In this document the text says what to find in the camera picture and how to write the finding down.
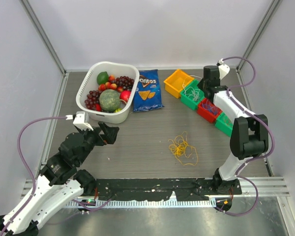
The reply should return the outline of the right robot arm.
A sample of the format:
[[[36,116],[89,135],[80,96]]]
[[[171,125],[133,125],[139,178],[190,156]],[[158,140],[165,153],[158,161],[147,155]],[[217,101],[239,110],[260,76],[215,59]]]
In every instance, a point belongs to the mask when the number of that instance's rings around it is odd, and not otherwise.
[[[221,80],[229,71],[225,64],[205,66],[203,77],[198,83],[205,98],[222,110],[233,125],[231,154],[213,175],[212,189],[217,194],[228,191],[244,166],[268,150],[268,119],[243,106],[227,86],[221,85]]]

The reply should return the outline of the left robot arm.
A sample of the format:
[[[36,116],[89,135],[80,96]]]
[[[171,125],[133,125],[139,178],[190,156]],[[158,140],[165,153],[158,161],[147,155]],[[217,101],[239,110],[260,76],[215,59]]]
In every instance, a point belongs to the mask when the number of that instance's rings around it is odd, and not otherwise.
[[[0,234],[36,236],[68,202],[81,195],[90,196],[96,189],[96,180],[79,167],[95,146],[114,144],[118,132],[119,127],[100,121],[97,127],[68,134],[58,153],[40,170],[32,189],[10,213],[0,215]]]

